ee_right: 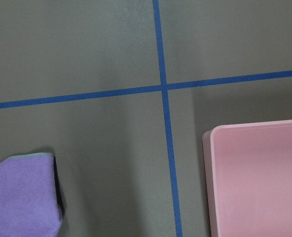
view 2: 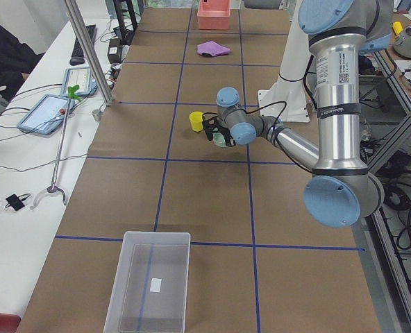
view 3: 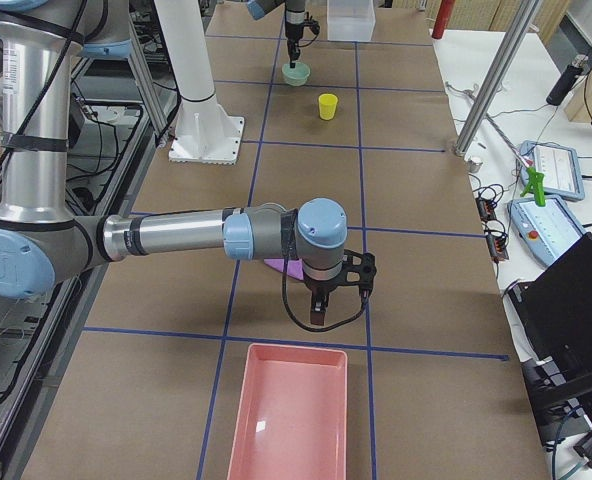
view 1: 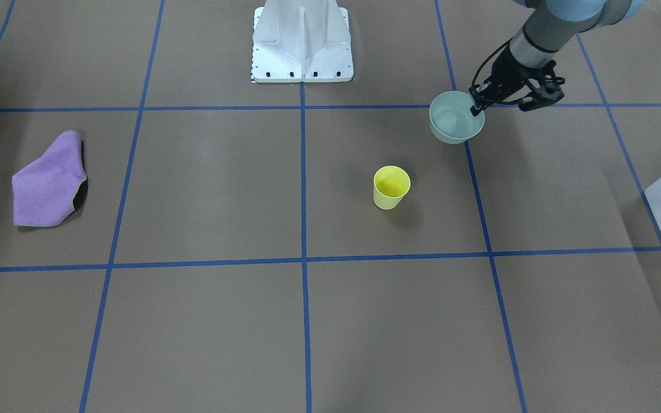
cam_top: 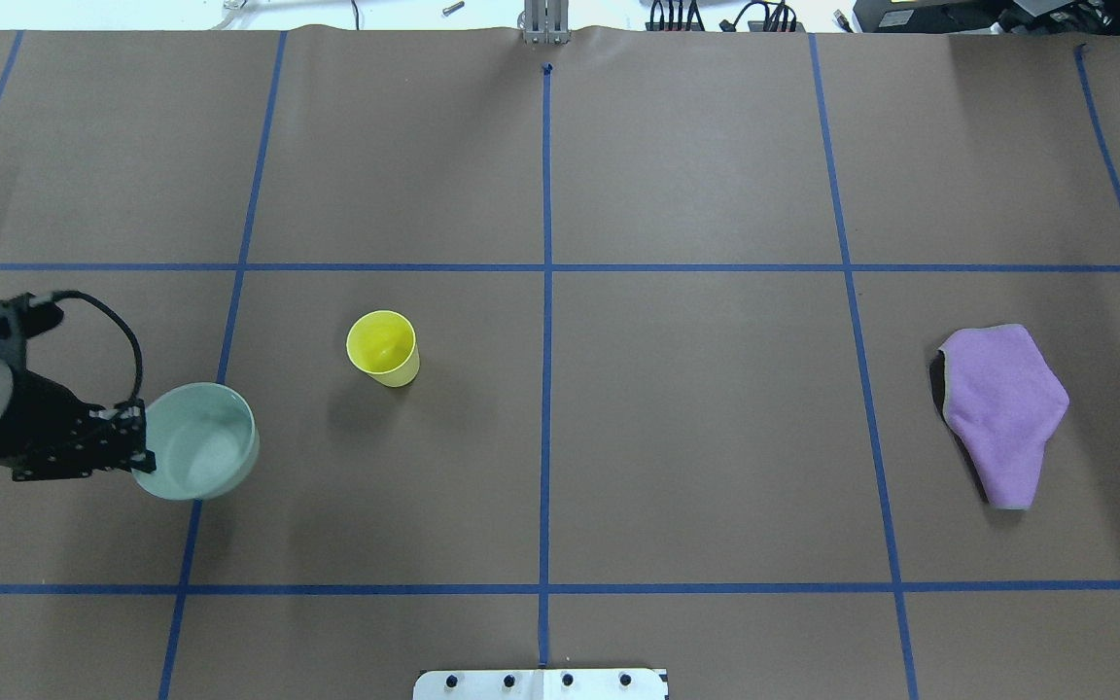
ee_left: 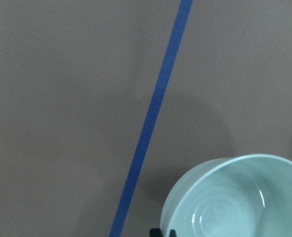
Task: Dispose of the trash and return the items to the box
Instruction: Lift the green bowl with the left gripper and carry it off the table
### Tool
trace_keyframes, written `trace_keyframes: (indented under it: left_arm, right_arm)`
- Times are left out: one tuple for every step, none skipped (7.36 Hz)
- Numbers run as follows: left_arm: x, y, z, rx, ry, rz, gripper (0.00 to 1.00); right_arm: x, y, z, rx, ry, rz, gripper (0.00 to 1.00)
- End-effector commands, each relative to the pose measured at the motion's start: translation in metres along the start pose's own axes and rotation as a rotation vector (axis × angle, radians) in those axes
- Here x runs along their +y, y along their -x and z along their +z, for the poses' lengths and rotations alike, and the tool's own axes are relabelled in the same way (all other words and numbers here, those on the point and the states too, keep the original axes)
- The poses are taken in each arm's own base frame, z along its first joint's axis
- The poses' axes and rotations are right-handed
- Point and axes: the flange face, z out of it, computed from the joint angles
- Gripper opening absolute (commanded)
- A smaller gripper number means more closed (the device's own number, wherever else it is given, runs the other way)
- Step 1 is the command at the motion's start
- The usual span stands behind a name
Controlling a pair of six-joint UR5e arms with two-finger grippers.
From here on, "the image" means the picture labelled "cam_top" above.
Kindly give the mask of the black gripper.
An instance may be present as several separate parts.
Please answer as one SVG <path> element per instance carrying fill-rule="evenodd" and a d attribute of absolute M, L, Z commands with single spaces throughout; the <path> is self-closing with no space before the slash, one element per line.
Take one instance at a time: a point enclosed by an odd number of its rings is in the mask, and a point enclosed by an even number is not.
<path fill-rule="evenodd" d="M 155 472 L 143 400 L 82 402 L 40 375 L 15 375 L 0 420 L 0 466 L 13 480 L 88 478 L 93 473 Z"/>

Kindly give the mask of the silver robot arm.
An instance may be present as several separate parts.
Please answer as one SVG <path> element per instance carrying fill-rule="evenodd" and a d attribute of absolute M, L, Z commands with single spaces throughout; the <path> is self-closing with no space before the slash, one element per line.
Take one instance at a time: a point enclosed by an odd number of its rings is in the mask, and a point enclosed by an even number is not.
<path fill-rule="evenodd" d="M 144 403 L 84 402 L 66 386 L 0 358 L 0 466 L 16 482 L 155 473 Z"/>

